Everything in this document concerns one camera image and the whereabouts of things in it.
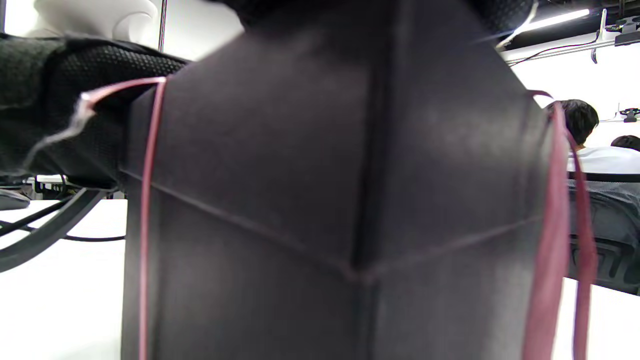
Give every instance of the white wall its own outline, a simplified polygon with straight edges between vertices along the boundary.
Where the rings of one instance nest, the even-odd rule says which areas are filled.
[[[606,33],[605,39],[613,38]],[[505,60],[530,56],[542,49],[559,45],[581,44],[595,38],[595,34],[583,35],[502,54]],[[640,108],[640,87],[634,85],[638,73],[640,44],[603,47],[596,51],[598,64],[591,61],[590,51],[529,60],[512,67],[513,72],[529,89],[544,90],[556,99],[580,99],[590,103],[600,120],[615,116],[618,108]],[[541,106],[550,100],[536,99]],[[587,146],[606,146],[621,135],[640,136],[640,123],[605,123],[595,129],[587,140]]]
[[[236,14],[221,4],[203,0],[169,0],[164,51],[198,60],[243,31]]]

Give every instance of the black cable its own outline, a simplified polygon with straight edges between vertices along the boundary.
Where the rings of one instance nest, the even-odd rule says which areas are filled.
[[[54,200],[60,199],[61,197],[66,195],[67,192],[68,192],[67,181],[65,180],[65,176],[64,175],[60,175],[60,179],[62,179],[62,189],[60,189],[60,193],[56,195]]]
[[[527,60],[531,60],[533,58],[535,58],[536,56],[545,53],[547,51],[551,51],[551,50],[556,50],[556,49],[563,49],[565,47],[575,47],[575,46],[585,46],[585,45],[591,45],[591,44],[595,44],[596,41],[598,41],[598,38],[600,37],[600,30],[596,31],[596,38],[593,41],[590,42],[586,42],[584,44],[573,44],[573,45],[563,45],[563,46],[556,46],[556,47],[550,47],[549,49],[544,49],[542,51],[538,51],[537,53],[531,55],[528,58],[524,58],[516,63],[512,63],[511,65],[509,65],[509,67],[514,67],[515,65],[518,65],[519,63],[525,62]]]
[[[9,222],[9,221],[2,221],[0,220],[0,225],[3,227],[5,226],[10,226],[14,224],[13,222]],[[34,231],[36,230],[37,227],[33,227],[33,226],[28,226],[28,225],[24,225],[16,230],[23,230],[23,231]],[[82,242],[88,242],[88,243],[102,243],[102,242],[108,242],[108,241],[119,241],[119,240],[124,240],[125,237],[124,236],[114,236],[112,238],[85,238],[82,236],[71,236],[71,235],[66,235],[64,238],[61,238],[63,240],[71,240],[71,241],[82,241]]]
[[[42,227],[17,243],[0,249],[0,272],[20,266],[47,250],[73,229],[104,196],[104,192],[80,190]]]
[[[7,226],[3,225],[2,228],[0,229],[0,237],[7,235],[14,230],[18,230],[21,227],[27,226],[36,220],[40,220],[41,218],[51,214],[54,211],[60,210],[68,201],[69,199],[61,200],[60,202],[57,202],[52,206],[44,208],[38,211],[37,213],[31,214],[28,217],[24,217],[16,222],[12,222],[12,223],[10,222]]]

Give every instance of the white object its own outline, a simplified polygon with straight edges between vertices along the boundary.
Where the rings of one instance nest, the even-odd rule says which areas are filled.
[[[583,172],[597,174],[640,174],[640,152],[623,147],[586,147],[578,150]],[[574,171],[573,154],[569,153],[567,171]]]
[[[35,28],[28,37],[81,33],[138,42],[158,10],[149,0],[36,0]]]
[[[519,34],[519,33],[525,32],[525,31],[530,31],[530,30],[535,30],[535,29],[540,29],[540,28],[546,28],[547,26],[556,25],[556,24],[560,24],[562,22],[579,19],[579,18],[587,16],[587,15],[589,15],[589,9],[577,10],[577,11],[574,11],[574,12],[565,13],[565,14],[562,14],[562,15],[549,17],[547,19],[543,19],[543,20],[539,20],[539,21],[533,21],[533,22],[530,22],[528,24],[524,24],[523,26],[520,26],[516,30],[516,32]]]

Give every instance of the fluorescent light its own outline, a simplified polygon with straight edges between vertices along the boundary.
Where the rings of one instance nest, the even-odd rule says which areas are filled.
[[[540,28],[544,28],[545,26],[551,26],[555,24],[560,24],[561,22],[565,22],[565,21],[579,19],[587,15],[589,15],[589,9],[578,10],[575,12],[570,12],[570,13],[566,13],[566,14],[562,14],[554,17],[549,17],[544,20],[530,22],[526,25],[520,26],[516,30],[516,32],[523,33],[529,30],[540,29]]]

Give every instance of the white table surface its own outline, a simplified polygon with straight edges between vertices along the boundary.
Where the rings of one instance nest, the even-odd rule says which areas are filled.
[[[16,221],[51,203],[0,211],[0,220]],[[126,200],[103,200],[69,234],[121,236],[126,218]],[[0,248],[24,235],[0,238]],[[124,241],[59,241],[1,273],[0,359],[119,359],[123,277]],[[575,288],[575,281],[564,280],[553,360],[572,360]],[[598,286],[592,293],[589,360],[640,359],[640,297]]]

